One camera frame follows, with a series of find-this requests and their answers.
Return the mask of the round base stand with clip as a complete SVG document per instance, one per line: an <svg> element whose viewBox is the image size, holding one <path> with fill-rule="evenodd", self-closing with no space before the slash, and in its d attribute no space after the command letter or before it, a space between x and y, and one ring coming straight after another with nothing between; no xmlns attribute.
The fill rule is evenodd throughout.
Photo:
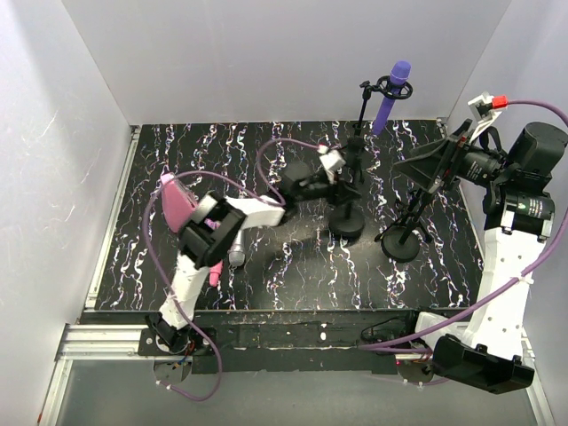
<svg viewBox="0 0 568 426"><path fill-rule="evenodd" d="M347 140L339 152L345 159L343 166L345 172L338 181L353 183L358 189L364 183L362 157L365 151L365 141L361 136L354 136ZM365 217L354 202L334 207L328 220L329 230L337 238L356 240L362 234L365 227Z"/></svg>

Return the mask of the purple microphone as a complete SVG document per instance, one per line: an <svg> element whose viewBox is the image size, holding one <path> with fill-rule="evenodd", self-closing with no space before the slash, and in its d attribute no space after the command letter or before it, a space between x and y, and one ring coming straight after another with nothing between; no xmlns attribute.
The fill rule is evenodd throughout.
<svg viewBox="0 0 568 426"><path fill-rule="evenodd" d="M394 103L412 96L413 87L408 82L412 66L408 61L399 60L389 75L381 77L375 87L382 93L383 101L373 123L372 133L379 136L387 124Z"/></svg>

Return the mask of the silver microphone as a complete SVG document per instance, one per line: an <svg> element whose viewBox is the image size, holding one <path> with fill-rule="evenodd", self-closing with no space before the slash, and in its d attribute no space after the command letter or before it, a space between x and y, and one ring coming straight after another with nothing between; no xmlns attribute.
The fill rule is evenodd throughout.
<svg viewBox="0 0 568 426"><path fill-rule="evenodd" d="M245 235L243 231L238 231L228 252L228 261L231 267L239 268L245 264L246 250L244 247L244 240Z"/></svg>

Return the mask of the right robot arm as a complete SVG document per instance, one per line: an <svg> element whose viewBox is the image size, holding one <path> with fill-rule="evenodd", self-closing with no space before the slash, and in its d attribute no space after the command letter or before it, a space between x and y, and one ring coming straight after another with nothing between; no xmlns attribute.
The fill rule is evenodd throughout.
<svg viewBox="0 0 568 426"><path fill-rule="evenodd" d="M500 296L469 315L466 326L445 325L444 317L420 312L416 332L433 351L434 375L492 394L529 387L534 378L522 361L522 322L532 275L526 267L548 248L556 208L545 188L564 155L567 135L556 126L530 122L505 152L490 149L498 131L487 127L471 144L470 121L453 134L416 147L393 169L418 190L401 216L380 237L383 253L398 262L414 260L420 241L414 229L436 190L458 179L484 187L485 261L478 299L502 290Z"/></svg>

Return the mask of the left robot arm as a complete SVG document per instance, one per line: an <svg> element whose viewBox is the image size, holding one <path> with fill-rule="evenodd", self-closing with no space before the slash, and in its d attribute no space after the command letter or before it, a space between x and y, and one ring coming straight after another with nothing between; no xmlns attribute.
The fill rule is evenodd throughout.
<svg viewBox="0 0 568 426"><path fill-rule="evenodd" d="M211 270L228 256L240 232L283 225L305 201L323 199L340 209L360 199L356 185L341 177L343 166L343 161L336 160L311 171L299 162L289 166L266 194L249 192L244 198L210 192L197 200L178 176L161 177L162 212L177 236L177 265L174 277L166 281L166 301L146 323L170 352L186 351L200 335L193 324L197 299Z"/></svg>

